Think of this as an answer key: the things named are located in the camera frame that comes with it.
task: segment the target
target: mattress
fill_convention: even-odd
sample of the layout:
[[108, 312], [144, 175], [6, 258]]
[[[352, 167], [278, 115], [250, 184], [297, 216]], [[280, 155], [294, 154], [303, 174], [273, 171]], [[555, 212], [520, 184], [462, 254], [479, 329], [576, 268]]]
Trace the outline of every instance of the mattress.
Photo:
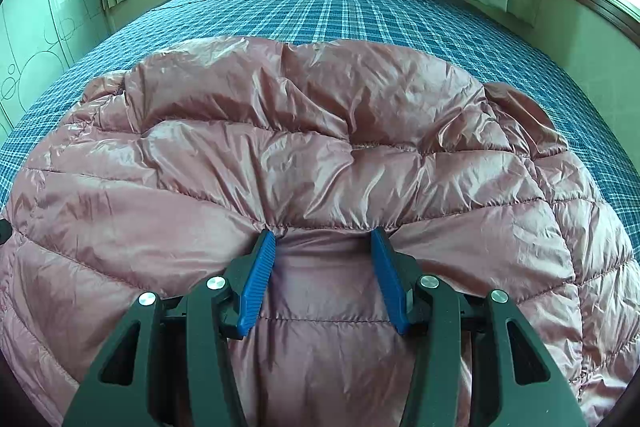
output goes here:
[[0, 203], [33, 147], [94, 76], [130, 68], [174, 42], [219, 35], [398, 44], [448, 60], [482, 82], [511, 84], [535, 99], [566, 137], [640, 257], [640, 176], [613, 133], [550, 58], [461, 0], [171, 0], [76, 62], [25, 113], [0, 149]]

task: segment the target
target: metal screw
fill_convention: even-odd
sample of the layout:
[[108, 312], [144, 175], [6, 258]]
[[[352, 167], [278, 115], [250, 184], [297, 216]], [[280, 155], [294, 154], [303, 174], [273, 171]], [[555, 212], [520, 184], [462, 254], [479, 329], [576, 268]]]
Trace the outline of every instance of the metal screw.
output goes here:
[[504, 304], [509, 300], [509, 296], [507, 295], [507, 293], [503, 292], [502, 290], [492, 291], [491, 298], [496, 302], [500, 302], [500, 304]]
[[420, 284], [425, 288], [437, 288], [440, 281], [436, 279], [433, 275], [423, 275], [420, 277]]
[[138, 297], [138, 302], [143, 306], [151, 306], [151, 304], [156, 302], [156, 294], [145, 292], [140, 297]]
[[207, 281], [207, 288], [210, 290], [219, 290], [223, 288], [226, 284], [224, 277], [215, 276]]

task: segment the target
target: pink puffer jacket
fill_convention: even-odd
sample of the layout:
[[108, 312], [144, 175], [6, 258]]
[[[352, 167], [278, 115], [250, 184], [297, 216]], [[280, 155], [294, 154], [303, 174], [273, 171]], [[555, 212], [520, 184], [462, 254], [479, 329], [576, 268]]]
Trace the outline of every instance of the pink puffer jacket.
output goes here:
[[0, 347], [52, 425], [137, 295], [187, 293], [264, 226], [270, 286], [230, 347], [252, 426], [398, 424], [414, 351], [373, 273], [378, 225], [455, 289], [508, 291], [590, 426], [640, 363], [640, 269], [586, 168], [522, 93], [408, 48], [158, 52], [89, 83], [4, 215]]

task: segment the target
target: blue plaid bed sheet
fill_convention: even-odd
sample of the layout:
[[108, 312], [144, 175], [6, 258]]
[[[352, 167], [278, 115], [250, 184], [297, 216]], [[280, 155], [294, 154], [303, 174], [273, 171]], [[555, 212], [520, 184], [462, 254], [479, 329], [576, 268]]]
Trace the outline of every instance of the blue plaid bed sheet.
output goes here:
[[640, 257], [640, 176], [585, 94], [545, 54], [461, 0], [171, 0], [79, 60], [25, 113], [0, 149], [0, 203], [31, 149], [94, 76], [129, 69], [175, 42], [220, 35], [408, 46], [506, 82], [535, 99], [585, 163]]

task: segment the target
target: blue gripper pad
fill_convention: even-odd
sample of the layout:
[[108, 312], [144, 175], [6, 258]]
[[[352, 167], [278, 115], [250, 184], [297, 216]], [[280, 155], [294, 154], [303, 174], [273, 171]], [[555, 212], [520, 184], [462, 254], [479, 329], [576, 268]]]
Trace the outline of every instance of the blue gripper pad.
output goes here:
[[269, 283], [269, 276], [276, 257], [276, 237], [266, 231], [258, 247], [254, 265], [251, 267], [244, 288], [240, 294], [240, 312], [238, 314], [238, 333], [243, 337], [255, 326], [262, 297]]
[[371, 232], [371, 257], [373, 270], [376, 272], [380, 291], [385, 299], [386, 313], [396, 331], [404, 335], [409, 330], [409, 319], [406, 316], [406, 296], [402, 284], [391, 261], [396, 252], [391, 247], [386, 233], [379, 229]]

